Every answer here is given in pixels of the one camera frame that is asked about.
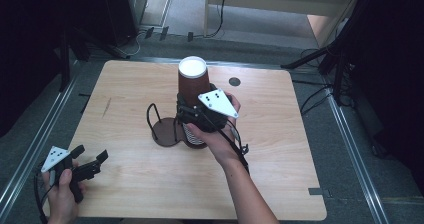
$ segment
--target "forearm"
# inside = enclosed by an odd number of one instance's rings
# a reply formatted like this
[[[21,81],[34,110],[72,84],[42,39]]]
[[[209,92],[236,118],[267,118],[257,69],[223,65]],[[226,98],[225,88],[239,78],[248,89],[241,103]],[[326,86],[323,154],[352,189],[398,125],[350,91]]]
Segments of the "forearm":
[[[243,165],[236,160],[222,165],[239,223],[278,223]]]

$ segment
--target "floor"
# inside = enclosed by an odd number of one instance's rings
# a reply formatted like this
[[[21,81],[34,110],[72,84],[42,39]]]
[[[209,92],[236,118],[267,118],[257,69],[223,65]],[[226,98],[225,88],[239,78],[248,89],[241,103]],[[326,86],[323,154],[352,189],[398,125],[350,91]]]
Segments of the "floor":
[[[219,27],[221,7],[208,8],[207,34],[212,34]],[[203,35],[205,13],[205,0],[149,0],[142,27],[153,26],[158,32],[169,27],[168,33],[174,35]],[[224,13],[222,28],[214,39],[299,49],[318,47],[304,14],[230,6],[224,7]]]
[[[210,60],[226,64],[248,63],[261,64],[262,68],[279,68],[279,64],[297,60],[306,54],[308,49],[317,47],[312,30],[305,15],[248,10],[243,8],[224,8],[224,23],[221,31],[215,38],[187,42],[187,33],[203,33],[204,4],[203,0],[162,0],[162,4],[154,4],[149,0],[149,8],[158,6],[158,12],[151,12],[152,16],[141,29],[154,26],[155,32],[160,33],[163,27],[168,26],[168,37],[160,41],[155,34],[150,39],[141,36],[130,43],[126,50],[138,54],[131,56],[133,61],[146,61],[154,58],[172,58],[176,60],[187,55],[195,54]],[[219,7],[209,6],[208,33],[213,33],[219,23]],[[272,25],[278,20],[279,25]],[[105,61],[110,56],[102,53],[87,63],[81,63],[79,76],[73,89],[69,90],[69,100],[59,102],[60,109],[57,119],[49,124],[48,136],[38,137],[38,128],[43,125],[44,117],[49,115],[49,108],[58,100],[57,87],[60,78],[56,78],[46,87],[40,97],[28,108],[16,127],[5,137],[0,139],[1,160],[7,168],[1,175],[1,184],[4,187],[17,170],[19,162],[15,159],[25,159],[26,149],[34,142],[45,145],[43,151],[35,153],[36,161],[50,149],[48,146],[59,145],[66,148],[73,137],[75,128],[81,118],[81,111],[87,102],[86,94],[90,94],[101,72]],[[322,77],[304,74],[303,71],[292,73],[293,80],[322,81]],[[299,105],[303,104],[317,87],[294,83]],[[369,137],[364,133],[357,113],[352,108],[337,108],[331,103],[318,106],[303,117],[306,133],[313,154],[318,178],[321,187],[329,191],[325,197],[328,217],[323,223],[423,223],[424,199],[411,180],[408,170],[395,159],[376,158],[369,146]],[[36,223],[37,213],[33,205],[33,190],[29,178],[17,196],[16,203],[11,208],[10,223]],[[374,190],[364,185],[371,184]],[[385,213],[372,210],[372,207],[381,205]],[[119,223],[119,220],[80,218],[77,223]]]

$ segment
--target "white cup rim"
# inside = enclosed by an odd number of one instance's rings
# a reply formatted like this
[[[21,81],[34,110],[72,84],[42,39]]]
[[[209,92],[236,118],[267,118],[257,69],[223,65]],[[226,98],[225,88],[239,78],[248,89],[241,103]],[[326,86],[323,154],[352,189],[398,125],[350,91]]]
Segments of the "white cup rim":
[[[200,57],[189,56],[180,61],[178,71],[182,76],[194,79],[203,76],[206,73],[206,62]]]

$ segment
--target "metal bracket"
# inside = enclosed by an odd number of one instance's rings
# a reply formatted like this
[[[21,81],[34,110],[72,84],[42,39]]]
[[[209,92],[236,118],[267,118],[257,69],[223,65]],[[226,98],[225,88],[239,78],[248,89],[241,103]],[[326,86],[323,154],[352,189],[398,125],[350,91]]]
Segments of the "metal bracket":
[[[208,109],[226,116],[238,118],[237,111],[222,89],[218,88],[214,91],[200,94],[198,98]]]
[[[330,191],[323,188],[308,188],[309,195],[311,196],[323,196],[325,198],[332,198]]]

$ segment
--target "black curtain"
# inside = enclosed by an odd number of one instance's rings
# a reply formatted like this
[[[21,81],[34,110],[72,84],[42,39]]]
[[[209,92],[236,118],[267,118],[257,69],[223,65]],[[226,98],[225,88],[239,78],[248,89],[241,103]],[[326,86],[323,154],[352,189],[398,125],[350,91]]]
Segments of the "black curtain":
[[[352,79],[383,124],[373,138],[424,193],[424,0],[369,0],[347,43]]]
[[[59,73],[54,0],[0,0],[0,137]]]

